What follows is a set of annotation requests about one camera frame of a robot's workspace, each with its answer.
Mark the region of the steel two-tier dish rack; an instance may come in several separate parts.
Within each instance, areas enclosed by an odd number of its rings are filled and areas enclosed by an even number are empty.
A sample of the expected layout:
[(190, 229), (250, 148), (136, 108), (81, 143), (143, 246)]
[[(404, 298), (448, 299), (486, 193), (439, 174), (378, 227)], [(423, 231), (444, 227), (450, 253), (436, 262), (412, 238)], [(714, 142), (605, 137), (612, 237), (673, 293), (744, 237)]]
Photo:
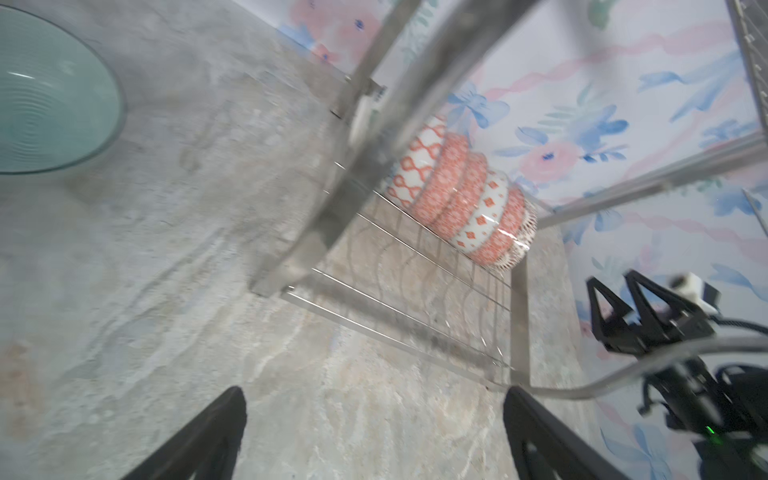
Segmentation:
[[(739, 43), (738, 56), (746, 69), (749, 88), (755, 97), (755, 105), (761, 120), (758, 132), (767, 135), (767, 1), (725, 1), (729, 12), (729, 25), (735, 32)], [(512, 317), (517, 315), (517, 307), (528, 308), (527, 286), (516, 286), (513, 281), (527, 282), (525, 258), (515, 267), (506, 270), (496, 269), (493, 265), (481, 266), (470, 261), (468, 255), (461, 253), (449, 241), (437, 236), (430, 225), (423, 225), (410, 215), (410, 206), (403, 210), (392, 203), (383, 193), (373, 189), (372, 181), (384, 180), (384, 176), (374, 172), (379, 160), (368, 160), (363, 154), (390, 154), (394, 151), (375, 135), (362, 132), (363, 124), (373, 120), (373, 110), (365, 110), (369, 100), (383, 92), (375, 86), (367, 90), (358, 87), (362, 80), (355, 72), (354, 81), (343, 89), (343, 95), (354, 91), (355, 107), (358, 108), (353, 118), (352, 100), (344, 97), (339, 100), (339, 107), (346, 117), (343, 118), (344, 133), (347, 140), (360, 142), (361, 146), (341, 148), (350, 160), (350, 165), (337, 164), (339, 173), (333, 177), (333, 183), (324, 191), (330, 199), (324, 199), (319, 206), (319, 213), (308, 222), (291, 248), (268, 270), (263, 270), (251, 285), (251, 291), (262, 297), (279, 294), (281, 298), (312, 313), (358, 331), (383, 344), (439, 365), (464, 378), (484, 385), (490, 390), (503, 391), (513, 385), (529, 386), (530, 374), (525, 369), (517, 368), (516, 361), (505, 356), (499, 339), (509, 340), (511, 348), (513, 336), (501, 335), (499, 325), (513, 326)], [(395, 223), (382, 223), (378, 210), (395, 212)], [(399, 304), (385, 299), (384, 293), (356, 286), (352, 273), (349, 281), (334, 276), (320, 267), (340, 238), (347, 236), (347, 231), (355, 221), (360, 220), (366, 228), (373, 228), (388, 240), (385, 246), (376, 252), (381, 258), (392, 245), (399, 245), (411, 255), (407, 260), (395, 263), (395, 273), (404, 275), (410, 272), (410, 264), (418, 258), (430, 268), (417, 283), (418, 292), (441, 293), (433, 297), (445, 301), (456, 284), (463, 290), (460, 293), (460, 314), (437, 313), (429, 310), (426, 300), (425, 313), (411, 314)], [(349, 234), (347, 240), (358, 238)], [(341, 302), (343, 307), (351, 307), (358, 313), (370, 316), (369, 323), (353, 320), (341, 310), (320, 305), (309, 294), (322, 293), (325, 297)], [(493, 328), (481, 317), (470, 317), (465, 304), (468, 299), (482, 300), (483, 306), (493, 305)]]

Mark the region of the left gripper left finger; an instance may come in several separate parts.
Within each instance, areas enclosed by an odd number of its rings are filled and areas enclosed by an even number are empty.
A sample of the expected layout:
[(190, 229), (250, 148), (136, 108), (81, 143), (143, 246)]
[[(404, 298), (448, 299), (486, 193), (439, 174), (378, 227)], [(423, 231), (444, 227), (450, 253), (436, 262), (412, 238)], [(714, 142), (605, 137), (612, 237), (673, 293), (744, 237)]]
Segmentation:
[(230, 479), (247, 423), (238, 386), (226, 389), (148, 456), (127, 479)]

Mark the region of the maroon patterned white bowl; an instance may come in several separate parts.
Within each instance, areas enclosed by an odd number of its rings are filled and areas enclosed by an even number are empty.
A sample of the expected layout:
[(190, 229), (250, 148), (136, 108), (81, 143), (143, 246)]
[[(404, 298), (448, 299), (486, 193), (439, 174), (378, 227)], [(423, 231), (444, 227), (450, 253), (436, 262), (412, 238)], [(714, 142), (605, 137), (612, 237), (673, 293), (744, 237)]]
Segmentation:
[(524, 219), (514, 235), (512, 246), (493, 263), (493, 266), (499, 270), (506, 270), (520, 263), (530, 250), (536, 231), (537, 210), (530, 201), (526, 200)]

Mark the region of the blue triangle pattern bowl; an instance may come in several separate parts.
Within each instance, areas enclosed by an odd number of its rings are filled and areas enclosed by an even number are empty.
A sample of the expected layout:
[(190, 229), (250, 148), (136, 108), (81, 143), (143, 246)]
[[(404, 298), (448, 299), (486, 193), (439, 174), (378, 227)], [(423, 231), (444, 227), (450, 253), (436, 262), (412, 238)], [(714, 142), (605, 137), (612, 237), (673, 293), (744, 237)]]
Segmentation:
[(407, 210), (419, 197), (441, 153), (446, 129), (443, 116), (432, 116), (394, 165), (383, 194), (399, 208)]

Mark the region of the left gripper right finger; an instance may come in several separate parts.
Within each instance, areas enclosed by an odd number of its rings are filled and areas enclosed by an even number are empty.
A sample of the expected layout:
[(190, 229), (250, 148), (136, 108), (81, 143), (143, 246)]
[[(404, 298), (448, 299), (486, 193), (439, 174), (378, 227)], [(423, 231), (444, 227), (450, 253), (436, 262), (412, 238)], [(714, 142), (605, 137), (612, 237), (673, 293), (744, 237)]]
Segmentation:
[(551, 414), (534, 397), (512, 386), (503, 403), (503, 422), (521, 479), (624, 479), (602, 455)]

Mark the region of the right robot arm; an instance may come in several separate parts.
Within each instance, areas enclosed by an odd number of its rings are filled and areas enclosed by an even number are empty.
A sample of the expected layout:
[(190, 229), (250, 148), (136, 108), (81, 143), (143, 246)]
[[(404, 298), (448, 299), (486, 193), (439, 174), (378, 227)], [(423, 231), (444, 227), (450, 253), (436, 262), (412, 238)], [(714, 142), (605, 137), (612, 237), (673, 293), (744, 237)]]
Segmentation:
[[(665, 347), (713, 339), (718, 326), (767, 332), (756, 323), (723, 317), (719, 290), (693, 273), (662, 285), (630, 270), (624, 280), (627, 298), (595, 277), (586, 282), (592, 333), (610, 353), (642, 360)], [(766, 368), (729, 364), (710, 370), (690, 355), (643, 374), (638, 411), (647, 415), (656, 405), (665, 408), (669, 429), (696, 435), (701, 478), (731, 473), (766, 478)]]

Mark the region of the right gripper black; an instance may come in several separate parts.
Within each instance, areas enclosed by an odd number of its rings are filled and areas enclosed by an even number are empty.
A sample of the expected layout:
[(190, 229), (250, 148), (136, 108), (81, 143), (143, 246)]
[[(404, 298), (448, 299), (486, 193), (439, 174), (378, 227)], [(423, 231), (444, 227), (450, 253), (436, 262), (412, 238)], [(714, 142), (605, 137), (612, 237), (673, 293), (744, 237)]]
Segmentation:
[[(596, 277), (586, 282), (592, 333), (611, 353), (641, 359), (662, 348), (714, 335), (701, 308), (636, 270), (624, 274), (631, 307)], [(721, 429), (723, 393), (705, 362), (692, 356), (645, 374), (642, 416), (666, 409), (671, 429)]]

